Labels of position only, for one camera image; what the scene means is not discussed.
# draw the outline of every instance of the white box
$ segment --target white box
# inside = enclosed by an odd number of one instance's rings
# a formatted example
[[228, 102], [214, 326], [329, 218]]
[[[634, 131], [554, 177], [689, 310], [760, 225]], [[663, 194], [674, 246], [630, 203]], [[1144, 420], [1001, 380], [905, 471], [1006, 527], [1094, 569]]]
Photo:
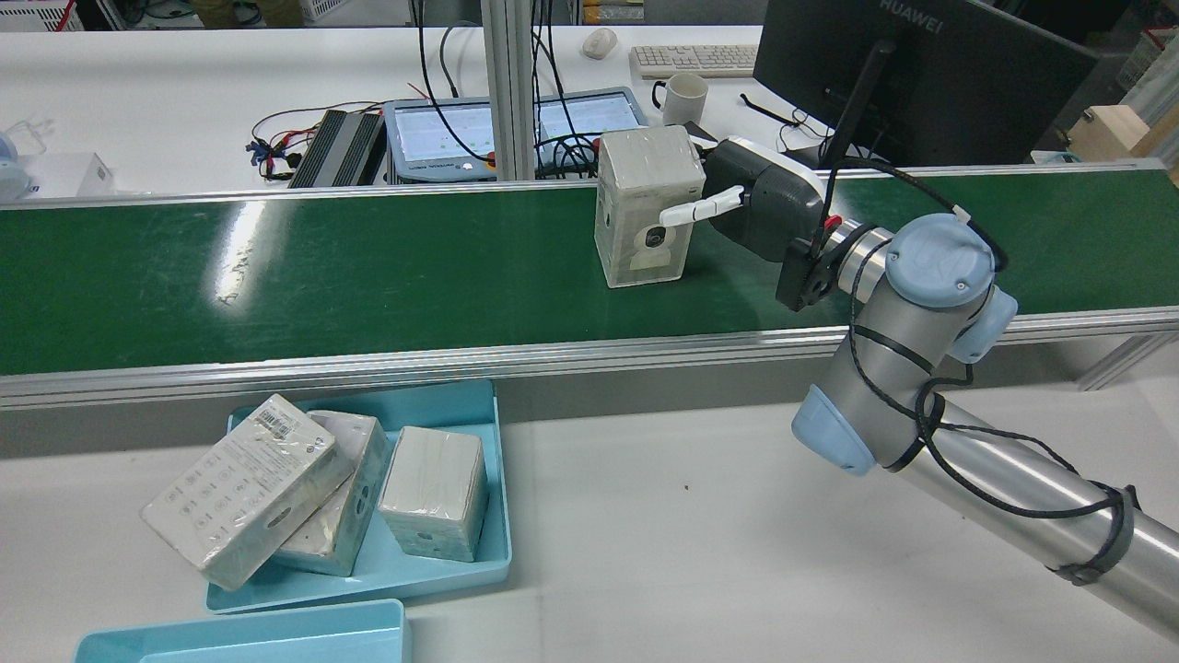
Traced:
[[232, 591], [349, 473], [335, 435], [276, 394], [140, 516], [209, 582]]
[[474, 562], [487, 508], [477, 435], [406, 426], [377, 511], [407, 554]]
[[1129, 106], [1089, 106], [1068, 131], [1068, 151], [1087, 162], [1133, 158], [1150, 130]]
[[275, 562], [312, 573], [351, 576], [373, 510], [384, 487], [393, 445], [375, 416], [312, 409], [355, 467], [351, 477], [275, 552]]
[[28, 173], [28, 191], [21, 197], [91, 198], [114, 193], [114, 177], [98, 155], [62, 153], [17, 157], [17, 163]]
[[594, 243], [611, 288], [684, 274], [692, 224], [664, 228], [659, 212], [700, 198], [704, 166], [683, 126], [612, 131], [599, 147]]

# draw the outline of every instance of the white table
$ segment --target white table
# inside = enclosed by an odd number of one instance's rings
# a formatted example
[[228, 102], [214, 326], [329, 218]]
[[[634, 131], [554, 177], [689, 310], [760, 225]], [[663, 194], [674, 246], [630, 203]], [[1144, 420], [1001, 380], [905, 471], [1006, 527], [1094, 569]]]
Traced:
[[[949, 398], [1045, 436], [1087, 475], [1134, 483], [1148, 513], [1179, 524], [1179, 347], [1093, 393], [1052, 352], [997, 354], [980, 369], [993, 388]], [[795, 401], [824, 363], [501, 382], [511, 577], [407, 600], [415, 661], [1175, 659], [909, 484], [852, 478], [793, 441]], [[134, 444], [147, 418], [216, 431], [229, 406], [190, 407], [92, 419], [93, 444]], [[0, 461], [0, 661], [60, 663], [91, 630], [212, 618], [197, 573], [137, 514], [199, 454]]]
[[[567, 90], [628, 85], [652, 122], [651, 83], [631, 71], [638, 44], [756, 44], [759, 27], [618, 27], [604, 60], [580, 54], [591, 27], [554, 28]], [[448, 93], [437, 64], [442, 31], [427, 29], [430, 79]], [[423, 87], [411, 28], [14, 33], [5, 35], [0, 130], [37, 126], [51, 152], [95, 152], [127, 192], [189, 195], [268, 185], [250, 165], [250, 127], [264, 116], [349, 100], [416, 98]], [[463, 96], [487, 94], [482, 33], [459, 28], [447, 63]], [[542, 67], [542, 93], [553, 93]], [[713, 80], [703, 126], [773, 145], [780, 125], [745, 109], [738, 93], [789, 116], [790, 106], [752, 79]], [[269, 138], [315, 124], [322, 111], [263, 126]]]

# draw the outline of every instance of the box with barcode label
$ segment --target box with barcode label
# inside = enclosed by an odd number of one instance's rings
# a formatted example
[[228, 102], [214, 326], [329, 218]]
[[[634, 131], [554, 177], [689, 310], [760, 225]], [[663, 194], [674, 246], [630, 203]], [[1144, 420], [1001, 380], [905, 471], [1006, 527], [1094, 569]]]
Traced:
[[140, 516], [210, 583], [236, 590], [351, 471], [335, 435], [275, 394]]
[[286, 539], [272, 559], [301, 571], [351, 576], [384, 486], [393, 445], [375, 416], [325, 409], [307, 414], [336, 436], [336, 445], [356, 471]]

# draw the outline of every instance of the green conveyor belt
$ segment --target green conveyor belt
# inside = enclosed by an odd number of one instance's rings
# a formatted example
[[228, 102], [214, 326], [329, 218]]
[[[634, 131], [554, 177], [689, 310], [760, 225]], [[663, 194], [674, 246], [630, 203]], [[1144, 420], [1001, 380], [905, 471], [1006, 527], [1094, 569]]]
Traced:
[[[1179, 304], [1179, 193], [1160, 171], [929, 178], [1010, 256], [1021, 313]], [[936, 211], [849, 178], [836, 212]], [[0, 211], [0, 374], [806, 328], [778, 267], [700, 224], [683, 280], [610, 290], [594, 190]]]

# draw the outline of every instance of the light blue tray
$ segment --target light blue tray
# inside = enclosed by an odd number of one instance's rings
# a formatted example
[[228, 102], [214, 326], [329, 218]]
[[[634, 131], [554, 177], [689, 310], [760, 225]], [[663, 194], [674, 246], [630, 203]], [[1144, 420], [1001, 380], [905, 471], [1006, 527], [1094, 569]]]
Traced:
[[409, 663], [411, 649], [406, 610], [389, 599], [95, 631], [74, 663]]
[[[281, 605], [324, 604], [375, 598], [408, 598], [499, 583], [512, 563], [507, 491], [499, 409], [489, 381], [455, 382], [297, 401], [305, 409], [334, 409], [376, 416], [390, 439], [402, 426], [443, 428], [479, 435], [487, 464], [487, 512], [474, 562], [452, 562], [406, 554], [393, 533], [375, 516], [348, 578], [323, 576], [266, 563], [237, 591], [209, 585], [205, 608], [211, 612], [243, 612]], [[230, 416], [236, 426], [252, 408]]]

